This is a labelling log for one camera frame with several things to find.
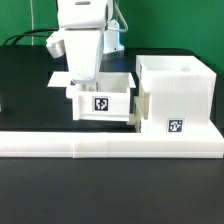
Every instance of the white plastic container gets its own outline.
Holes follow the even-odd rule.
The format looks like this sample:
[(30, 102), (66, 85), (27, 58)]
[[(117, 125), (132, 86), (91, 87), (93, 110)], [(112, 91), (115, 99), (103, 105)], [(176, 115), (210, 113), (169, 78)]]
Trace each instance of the white plastic container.
[(97, 91), (85, 85), (67, 88), (73, 101), (73, 120), (129, 121), (130, 88), (135, 88), (129, 73), (99, 73)]
[(148, 122), (145, 132), (190, 134), (208, 127), (216, 74), (201, 61), (193, 56), (137, 56), (136, 72)]

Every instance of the black tabletop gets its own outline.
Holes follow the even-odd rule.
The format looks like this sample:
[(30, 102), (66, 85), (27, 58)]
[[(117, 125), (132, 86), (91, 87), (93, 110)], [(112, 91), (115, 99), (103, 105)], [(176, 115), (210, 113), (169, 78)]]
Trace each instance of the black tabletop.
[(0, 223), (223, 224), (223, 160), (0, 160)]
[[(136, 52), (150, 54), (130, 49), (125, 57), (104, 61), (102, 71), (134, 72)], [(170, 54), (169, 49), (151, 52)], [(1, 130), (100, 128), (94, 122), (74, 125), (64, 90), (46, 88), (56, 68), (66, 69), (65, 59), (52, 61), (44, 48), (0, 48)], [(123, 123), (106, 127), (125, 129)], [(223, 224), (224, 162), (1, 158), (0, 223)]]

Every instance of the white base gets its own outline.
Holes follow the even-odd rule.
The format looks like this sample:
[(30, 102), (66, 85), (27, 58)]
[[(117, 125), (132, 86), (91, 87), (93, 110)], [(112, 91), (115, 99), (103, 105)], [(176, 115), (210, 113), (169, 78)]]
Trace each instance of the white base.
[(224, 141), (210, 123), (194, 136), (136, 133), (0, 132), (0, 157), (223, 158)]

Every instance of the black cable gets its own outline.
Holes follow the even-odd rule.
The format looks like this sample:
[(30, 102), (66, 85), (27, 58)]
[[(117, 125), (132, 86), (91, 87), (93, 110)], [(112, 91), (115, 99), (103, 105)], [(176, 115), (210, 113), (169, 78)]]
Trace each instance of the black cable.
[(24, 36), (28, 36), (29, 34), (41, 33), (41, 32), (54, 32), (54, 31), (58, 31), (58, 28), (43, 28), (43, 29), (30, 30), (30, 31), (27, 31), (27, 32), (25, 32), (25, 33), (23, 33), (21, 35), (17, 35), (17, 38), (12, 42), (11, 45), (16, 45), (16, 43), (18, 41), (20, 41)]
[(18, 37), (48, 37), (48, 36), (44, 36), (44, 35), (33, 35), (33, 34), (21, 34), (21, 35), (14, 35), (12, 37), (9, 37), (4, 43), (3, 46), (5, 46), (10, 40), (14, 39), (14, 38), (18, 38)]

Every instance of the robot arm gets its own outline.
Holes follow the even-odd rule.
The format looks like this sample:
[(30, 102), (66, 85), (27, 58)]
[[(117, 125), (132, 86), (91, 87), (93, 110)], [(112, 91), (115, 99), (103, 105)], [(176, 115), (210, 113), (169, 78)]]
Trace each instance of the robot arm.
[(95, 82), (112, 16), (113, 0), (58, 0), (59, 31), (47, 40), (47, 48), (53, 57), (66, 52), (73, 82)]

